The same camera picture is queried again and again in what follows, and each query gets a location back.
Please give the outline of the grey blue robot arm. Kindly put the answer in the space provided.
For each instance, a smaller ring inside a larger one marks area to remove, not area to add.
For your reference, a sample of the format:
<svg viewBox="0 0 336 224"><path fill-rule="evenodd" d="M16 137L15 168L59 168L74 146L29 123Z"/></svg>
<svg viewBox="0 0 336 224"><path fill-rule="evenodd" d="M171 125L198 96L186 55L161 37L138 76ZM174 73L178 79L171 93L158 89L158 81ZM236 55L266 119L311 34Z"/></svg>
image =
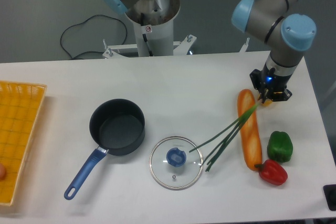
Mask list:
<svg viewBox="0 0 336 224"><path fill-rule="evenodd" d="M271 49L264 67L250 74L260 100L286 101L291 97L287 83L316 35L314 21L300 14L287 15L298 0L241 0L232 14L232 24ZM180 0L104 0L133 23L138 55L170 56L188 52L194 38L173 45L173 21Z"/></svg>

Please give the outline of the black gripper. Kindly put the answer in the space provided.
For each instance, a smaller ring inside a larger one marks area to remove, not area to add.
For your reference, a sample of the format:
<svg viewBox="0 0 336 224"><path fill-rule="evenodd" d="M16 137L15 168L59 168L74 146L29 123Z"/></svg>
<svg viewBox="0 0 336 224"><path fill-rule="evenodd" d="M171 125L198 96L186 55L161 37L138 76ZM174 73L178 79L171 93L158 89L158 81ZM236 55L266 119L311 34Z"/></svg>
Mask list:
<svg viewBox="0 0 336 224"><path fill-rule="evenodd" d="M262 103L268 100L272 102L287 101L292 96L292 93L286 89L291 75L279 76L274 70L263 68L262 71L254 69L249 76L254 89L259 92L258 99Z"/></svg>

